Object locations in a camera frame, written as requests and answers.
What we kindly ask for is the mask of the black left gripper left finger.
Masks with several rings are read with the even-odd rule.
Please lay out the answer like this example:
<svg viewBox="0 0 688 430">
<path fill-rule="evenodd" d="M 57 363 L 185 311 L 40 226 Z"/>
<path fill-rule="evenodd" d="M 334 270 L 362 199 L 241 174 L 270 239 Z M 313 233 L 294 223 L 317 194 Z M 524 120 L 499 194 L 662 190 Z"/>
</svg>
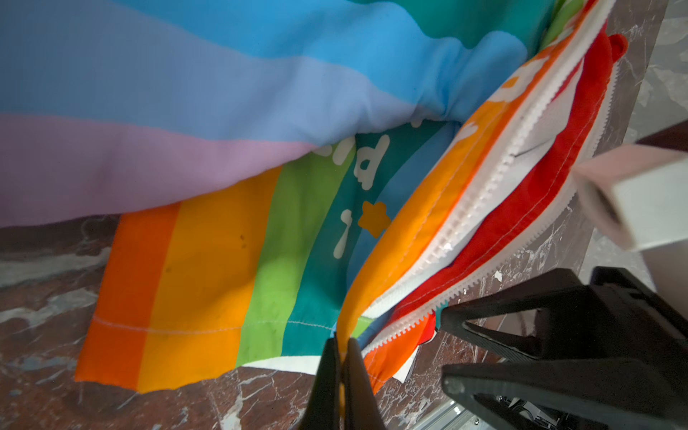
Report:
<svg viewBox="0 0 688 430">
<path fill-rule="evenodd" d="M 341 363 L 335 338 L 325 342 L 319 367 L 300 430 L 337 430 L 340 428 Z"/>
</svg>

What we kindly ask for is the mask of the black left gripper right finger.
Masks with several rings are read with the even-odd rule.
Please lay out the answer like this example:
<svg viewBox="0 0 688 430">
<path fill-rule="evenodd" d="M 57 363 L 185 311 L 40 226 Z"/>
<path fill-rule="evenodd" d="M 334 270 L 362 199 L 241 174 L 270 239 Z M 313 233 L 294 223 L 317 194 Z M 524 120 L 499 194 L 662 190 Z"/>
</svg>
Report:
<svg viewBox="0 0 688 430">
<path fill-rule="evenodd" d="M 343 364 L 344 428 L 346 430 L 385 430 L 361 349 L 349 339 Z"/>
</svg>

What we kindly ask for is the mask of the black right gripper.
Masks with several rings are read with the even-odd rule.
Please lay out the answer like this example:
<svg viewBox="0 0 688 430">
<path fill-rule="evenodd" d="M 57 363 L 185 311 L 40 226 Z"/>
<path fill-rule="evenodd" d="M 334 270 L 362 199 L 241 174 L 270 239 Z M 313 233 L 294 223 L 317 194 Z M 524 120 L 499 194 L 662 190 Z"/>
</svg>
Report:
<svg viewBox="0 0 688 430">
<path fill-rule="evenodd" d="M 551 270 L 449 306 L 441 329 L 515 361 L 442 369 L 444 393 L 495 429 L 536 428 L 501 397 L 580 429 L 687 427 L 687 322 L 628 270 L 598 267 L 589 284 Z"/>
</svg>

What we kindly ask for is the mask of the rainbow striped child jacket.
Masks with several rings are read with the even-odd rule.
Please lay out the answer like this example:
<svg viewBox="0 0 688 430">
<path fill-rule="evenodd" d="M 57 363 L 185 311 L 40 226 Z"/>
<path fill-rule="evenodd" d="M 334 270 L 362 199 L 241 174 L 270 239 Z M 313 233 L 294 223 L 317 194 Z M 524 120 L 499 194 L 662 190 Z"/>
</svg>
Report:
<svg viewBox="0 0 688 430">
<path fill-rule="evenodd" d="M 573 197 L 609 1 L 5 1 L 1 223 L 119 214 L 79 382 L 146 393 L 436 310 Z"/>
</svg>

